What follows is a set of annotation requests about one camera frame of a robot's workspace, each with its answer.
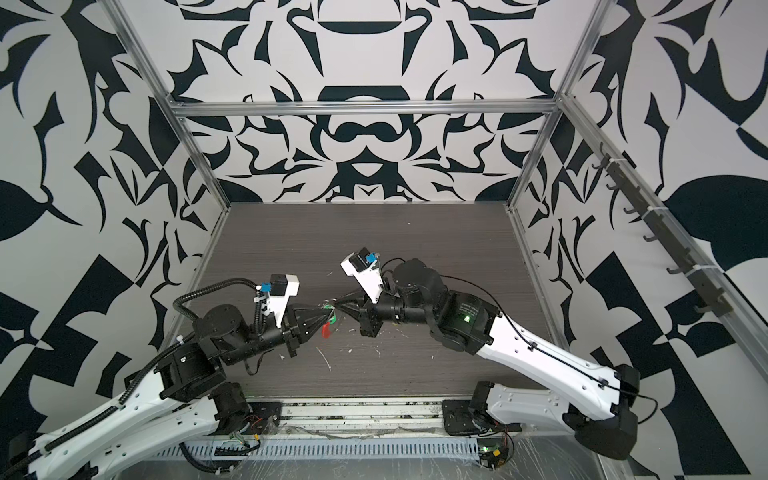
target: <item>gray wooden table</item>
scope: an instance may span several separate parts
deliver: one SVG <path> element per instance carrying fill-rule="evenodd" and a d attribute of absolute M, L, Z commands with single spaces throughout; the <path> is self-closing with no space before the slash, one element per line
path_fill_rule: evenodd
<path fill-rule="evenodd" d="M 234 204 L 200 286 L 233 276 L 261 283 L 271 273 L 293 273 L 301 282 L 294 301 L 321 304 L 357 287 L 339 262 L 360 247 L 383 260 L 416 257 L 440 273 L 482 285 L 508 315 L 549 338 L 501 203 Z M 482 294 L 464 283 L 445 282 Z M 241 286 L 191 306 L 202 316 L 220 303 L 237 306 L 247 321 L 253 318 L 253 292 Z M 426 326 L 386 324 L 375 339 L 360 336 L 357 328 L 355 320 L 340 314 L 331 337 L 316 334 L 297 357 L 280 347 L 264 357 L 256 376 L 248 376 L 242 365 L 227 367 L 227 375 L 247 396 L 270 397 L 471 395 L 480 380 L 537 387 L 507 367 L 446 349 Z"/>

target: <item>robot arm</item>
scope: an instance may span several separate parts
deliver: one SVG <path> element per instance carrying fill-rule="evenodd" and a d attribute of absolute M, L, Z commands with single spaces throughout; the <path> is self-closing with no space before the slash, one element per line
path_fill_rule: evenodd
<path fill-rule="evenodd" d="M 236 283 L 256 292 L 256 314 L 247 324 L 232 305 L 200 319 L 183 303 Z M 240 430 L 250 407 L 240 384 L 226 382 L 223 364 L 234 365 L 286 344 L 290 356 L 333 314 L 316 306 L 288 305 L 298 293 L 292 275 L 272 275 L 256 285 L 231 279 L 188 293 L 174 307 L 193 322 L 193 333 L 159 353 L 117 398 L 70 425 L 10 445 L 11 467 L 0 475 L 37 480 L 111 478 L 169 445 L 206 434 Z"/>
<path fill-rule="evenodd" d="M 391 286 L 381 276 L 378 257 L 365 248 L 347 257 L 342 266 L 362 289 L 334 306 L 358 320 L 362 335 L 375 337 L 385 320 L 425 323 L 430 336 L 443 346 L 518 370 L 562 397 L 561 402 L 544 399 L 561 403 L 559 408 L 546 403 L 539 408 L 536 402 L 543 397 L 526 391 L 529 400 L 535 399 L 531 410 L 538 410 L 539 418 L 543 410 L 549 422 L 573 430 L 583 445 L 602 455 L 621 459 L 629 455 L 637 439 L 637 417 L 629 410 L 640 383 L 636 369 L 600 366 L 547 342 L 507 317 L 500 306 L 449 290 L 440 274 L 418 259 L 400 263 L 392 272 Z M 371 296 L 371 291 L 378 295 Z M 473 399 L 481 406 L 475 409 L 475 422 L 514 422 L 507 407 L 518 406 L 510 404 L 511 389 L 480 387 Z"/>

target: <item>green tape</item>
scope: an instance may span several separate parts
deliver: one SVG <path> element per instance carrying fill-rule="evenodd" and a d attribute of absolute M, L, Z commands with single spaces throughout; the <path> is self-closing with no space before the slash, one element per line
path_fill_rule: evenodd
<path fill-rule="evenodd" d="M 323 305 L 323 308 L 330 308 L 330 309 L 332 309 L 333 305 L 330 305 L 329 303 L 326 303 L 325 305 Z M 328 323 L 330 323 L 331 325 L 336 323 L 336 312 L 333 313 L 333 316 L 328 320 Z"/>

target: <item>metal rail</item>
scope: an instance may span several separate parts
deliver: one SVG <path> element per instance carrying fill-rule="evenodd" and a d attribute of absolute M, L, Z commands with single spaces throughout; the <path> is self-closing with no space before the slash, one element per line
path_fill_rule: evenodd
<path fill-rule="evenodd" d="M 409 100 L 409 101 L 276 101 L 171 103 L 178 117 L 226 117 L 242 115 L 333 114 L 454 114 L 454 113 L 548 113 L 554 100 Z"/>
<path fill-rule="evenodd" d="M 200 172 L 206 187 L 208 187 L 208 190 L 214 198 L 216 198 L 223 210 L 229 208 L 230 201 L 227 199 L 227 195 L 224 193 L 224 190 L 222 190 L 221 184 L 210 169 L 208 160 L 197 146 L 197 143 L 192 137 L 192 133 L 182 125 L 180 119 L 171 109 L 165 84 L 157 73 L 157 69 L 152 64 L 147 49 L 141 43 L 141 40 L 136 33 L 136 29 L 131 24 L 128 14 L 123 9 L 123 5 L 121 5 L 119 0 L 98 1 L 104 9 L 107 18 L 109 18 L 109 21 L 114 26 L 115 33 L 125 47 L 125 51 L 127 51 L 127 53 L 134 59 L 137 70 L 139 70 L 144 81 L 147 82 L 147 86 L 149 87 L 154 100 L 163 112 L 168 124 L 170 124 L 171 130 L 174 131 L 179 138 L 179 141 L 187 149 L 187 153 L 190 155 L 190 159 L 197 168 L 197 171 Z"/>

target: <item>metal grate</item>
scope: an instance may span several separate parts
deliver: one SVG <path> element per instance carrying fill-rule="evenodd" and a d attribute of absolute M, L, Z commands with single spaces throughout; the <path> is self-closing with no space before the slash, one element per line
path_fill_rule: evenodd
<path fill-rule="evenodd" d="M 190 441 L 187 447 L 196 458 L 211 460 L 214 448 L 222 441 Z M 163 450 L 154 460 L 183 458 L 179 447 Z M 216 460 L 240 459 L 217 456 Z M 368 458 L 456 458 L 475 461 L 476 439 L 334 439 L 334 440 L 264 440 L 249 460 L 329 460 Z"/>

